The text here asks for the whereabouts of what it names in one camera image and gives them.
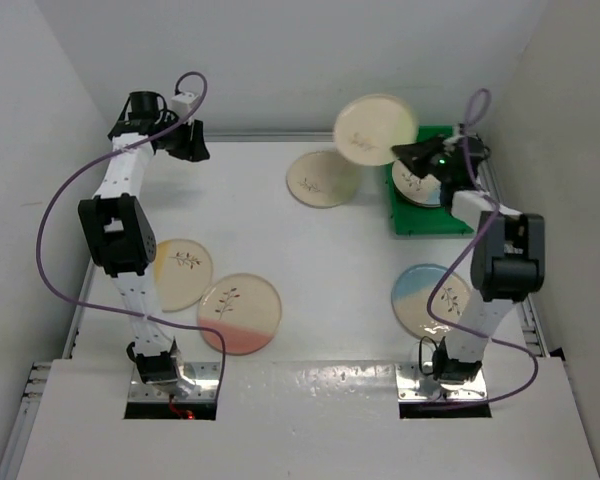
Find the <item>green cream plate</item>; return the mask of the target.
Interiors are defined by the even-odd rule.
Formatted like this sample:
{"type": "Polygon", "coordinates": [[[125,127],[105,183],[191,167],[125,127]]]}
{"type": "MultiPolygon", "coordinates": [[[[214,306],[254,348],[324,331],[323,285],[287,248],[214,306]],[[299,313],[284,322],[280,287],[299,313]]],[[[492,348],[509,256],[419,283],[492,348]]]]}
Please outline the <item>green cream plate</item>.
{"type": "Polygon", "coordinates": [[[384,166],[395,161],[391,148],[416,141],[419,121],[403,100],[371,94],[349,103],[338,115],[333,141],[348,161],[361,166],[384,166]]]}
{"type": "Polygon", "coordinates": [[[335,150],[306,153],[286,173],[290,193],[314,208],[333,208],[351,200],[361,183],[361,170],[335,150]]]}

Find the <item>yellow cream plate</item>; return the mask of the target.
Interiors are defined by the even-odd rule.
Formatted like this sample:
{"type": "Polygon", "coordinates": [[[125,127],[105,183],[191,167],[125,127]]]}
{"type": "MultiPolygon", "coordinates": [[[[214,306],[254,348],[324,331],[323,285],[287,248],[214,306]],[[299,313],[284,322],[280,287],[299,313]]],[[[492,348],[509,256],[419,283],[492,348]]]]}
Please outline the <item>yellow cream plate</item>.
{"type": "Polygon", "coordinates": [[[213,262],[200,243],[164,240],[157,245],[154,278],[161,309],[176,312],[193,306],[209,287],[213,262]]]}

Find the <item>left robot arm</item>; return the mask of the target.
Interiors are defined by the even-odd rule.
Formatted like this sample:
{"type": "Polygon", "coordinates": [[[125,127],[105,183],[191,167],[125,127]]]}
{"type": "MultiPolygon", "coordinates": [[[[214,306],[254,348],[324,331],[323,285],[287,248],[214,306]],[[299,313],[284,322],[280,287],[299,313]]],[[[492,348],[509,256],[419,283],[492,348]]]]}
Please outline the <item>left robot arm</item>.
{"type": "Polygon", "coordinates": [[[191,115],[199,103],[191,92],[177,92],[169,102],[155,92],[131,93],[108,135],[116,154],[94,195],[78,205],[92,260],[112,279],[128,312],[133,339],[127,354],[143,384],[171,396],[195,383],[184,375],[175,337],[154,320],[161,311],[157,241],[139,195],[157,152],[189,162],[209,159],[203,124],[191,115]]]}

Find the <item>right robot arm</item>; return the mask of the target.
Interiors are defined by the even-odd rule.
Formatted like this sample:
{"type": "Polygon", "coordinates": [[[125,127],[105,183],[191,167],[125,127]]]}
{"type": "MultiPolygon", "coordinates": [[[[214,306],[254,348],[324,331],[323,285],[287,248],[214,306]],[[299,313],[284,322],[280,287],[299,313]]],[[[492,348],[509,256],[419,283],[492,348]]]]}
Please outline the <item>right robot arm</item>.
{"type": "Polygon", "coordinates": [[[465,383],[479,373],[501,321],[544,283],[545,220],[502,205],[478,184],[478,169],[491,151],[476,134],[437,135],[391,152],[418,178],[434,177],[441,206],[475,232],[461,254],[471,259],[473,290],[434,350],[429,372],[438,382],[465,383]]]}

